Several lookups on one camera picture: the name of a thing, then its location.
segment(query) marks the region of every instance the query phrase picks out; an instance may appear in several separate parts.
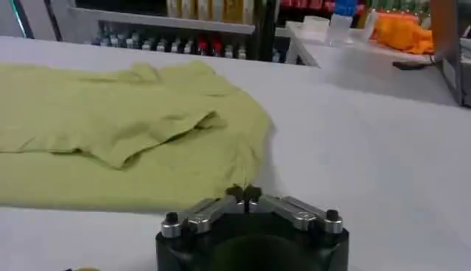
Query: white container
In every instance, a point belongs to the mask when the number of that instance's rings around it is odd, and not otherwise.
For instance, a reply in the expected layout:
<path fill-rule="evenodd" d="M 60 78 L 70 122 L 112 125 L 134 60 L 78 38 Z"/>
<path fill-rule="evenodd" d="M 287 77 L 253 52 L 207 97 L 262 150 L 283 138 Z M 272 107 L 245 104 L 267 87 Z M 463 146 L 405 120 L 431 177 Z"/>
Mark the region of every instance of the white container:
<path fill-rule="evenodd" d="M 330 20 L 317 16 L 306 16 L 301 27 L 301 36 L 307 40 L 324 42 L 329 30 Z"/>
<path fill-rule="evenodd" d="M 352 17 L 333 14 L 325 42 L 331 46 L 344 45 L 348 41 L 352 21 Z"/>
<path fill-rule="evenodd" d="M 213 0 L 213 21 L 222 21 L 224 15 L 224 0 Z"/>

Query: yellow bottle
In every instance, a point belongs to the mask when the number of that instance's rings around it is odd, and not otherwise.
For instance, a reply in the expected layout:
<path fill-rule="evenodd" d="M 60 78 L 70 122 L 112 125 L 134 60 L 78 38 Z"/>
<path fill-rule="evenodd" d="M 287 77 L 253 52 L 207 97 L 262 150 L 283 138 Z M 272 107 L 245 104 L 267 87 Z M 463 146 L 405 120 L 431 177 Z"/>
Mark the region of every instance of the yellow bottle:
<path fill-rule="evenodd" d="M 167 0 L 167 15 L 172 18 L 180 18 L 182 16 L 182 1 Z"/>
<path fill-rule="evenodd" d="M 241 24 L 243 11 L 244 0 L 224 0 L 224 22 Z"/>

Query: bottle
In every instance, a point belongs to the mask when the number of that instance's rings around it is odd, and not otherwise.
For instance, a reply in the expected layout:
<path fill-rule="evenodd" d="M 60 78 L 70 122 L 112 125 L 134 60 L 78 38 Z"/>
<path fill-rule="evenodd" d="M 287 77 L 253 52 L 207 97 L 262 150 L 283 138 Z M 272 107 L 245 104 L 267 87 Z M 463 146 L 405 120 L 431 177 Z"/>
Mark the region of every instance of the bottle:
<path fill-rule="evenodd" d="M 182 0 L 182 18 L 197 19 L 196 9 L 196 0 Z"/>
<path fill-rule="evenodd" d="M 238 59 L 245 60 L 247 59 L 247 53 L 245 51 L 245 46 L 240 45 L 238 48 Z"/>
<path fill-rule="evenodd" d="M 182 15 L 181 0 L 167 0 L 167 16 L 172 18 L 180 18 Z"/>
<path fill-rule="evenodd" d="M 119 47 L 119 40 L 118 38 L 115 36 L 115 37 L 111 37 L 110 38 L 110 42 L 111 42 L 111 46 L 112 47 Z"/>
<path fill-rule="evenodd" d="M 128 49 L 133 49 L 134 48 L 134 42 L 132 41 L 132 38 L 126 39 L 126 48 L 128 48 Z"/>
<path fill-rule="evenodd" d="M 213 21 L 222 21 L 224 18 L 224 0 L 213 0 L 211 18 Z"/>
<path fill-rule="evenodd" d="M 108 38 L 103 38 L 102 41 L 100 42 L 100 46 L 109 47 L 110 46 L 110 40 L 108 40 Z"/>
<path fill-rule="evenodd" d="M 180 47 L 181 40 L 177 38 L 172 44 L 171 44 L 171 50 L 170 52 L 172 53 L 178 53 L 178 47 Z"/>
<path fill-rule="evenodd" d="M 185 48 L 183 49 L 184 54 L 191 54 L 191 50 L 193 48 L 193 40 L 189 39 L 188 42 L 185 45 Z"/>
<path fill-rule="evenodd" d="M 242 16 L 243 24 L 253 24 L 254 8 L 255 8 L 254 0 L 244 0 L 244 14 Z"/>
<path fill-rule="evenodd" d="M 141 48 L 140 46 L 141 36 L 139 35 L 139 33 L 134 32 L 131 36 L 131 39 L 132 39 L 132 47 L 134 49 L 140 49 Z"/>
<path fill-rule="evenodd" d="M 142 45 L 142 49 L 144 51 L 150 51 L 151 43 L 149 41 L 144 41 L 144 44 Z"/>
<path fill-rule="evenodd" d="M 211 20 L 210 0 L 198 0 L 198 19 L 203 21 Z"/>
<path fill-rule="evenodd" d="M 240 24 L 242 22 L 242 12 L 244 9 L 244 0 L 225 0 L 224 1 L 224 22 Z"/>
<path fill-rule="evenodd" d="M 234 50 L 234 47 L 232 45 L 226 46 L 226 49 L 224 51 L 224 57 L 234 58 L 233 50 Z"/>

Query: black knob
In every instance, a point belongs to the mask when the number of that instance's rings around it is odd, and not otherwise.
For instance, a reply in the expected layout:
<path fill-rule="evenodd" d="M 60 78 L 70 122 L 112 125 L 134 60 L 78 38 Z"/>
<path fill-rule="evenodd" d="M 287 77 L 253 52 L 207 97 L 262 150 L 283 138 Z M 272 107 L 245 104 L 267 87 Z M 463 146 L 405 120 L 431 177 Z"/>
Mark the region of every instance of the black knob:
<path fill-rule="evenodd" d="M 178 222 L 178 214 L 175 212 L 170 212 L 165 215 L 165 220 L 170 224 L 175 224 Z"/>
<path fill-rule="evenodd" d="M 327 210 L 325 218 L 330 221 L 337 221 L 339 220 L 339 212 L 333 209 Z"/>

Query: blue object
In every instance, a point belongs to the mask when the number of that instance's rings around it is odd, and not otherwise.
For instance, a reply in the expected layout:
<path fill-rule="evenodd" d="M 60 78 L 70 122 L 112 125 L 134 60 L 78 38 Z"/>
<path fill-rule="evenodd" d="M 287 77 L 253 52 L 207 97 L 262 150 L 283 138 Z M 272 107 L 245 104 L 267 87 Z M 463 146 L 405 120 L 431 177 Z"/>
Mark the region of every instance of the blue object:
<path fill-rule="evenodd" d="M 336 0 L 336 8 L 333 11 L 341 16 L 352 17 L 356 13 L 358 0 Z"/>

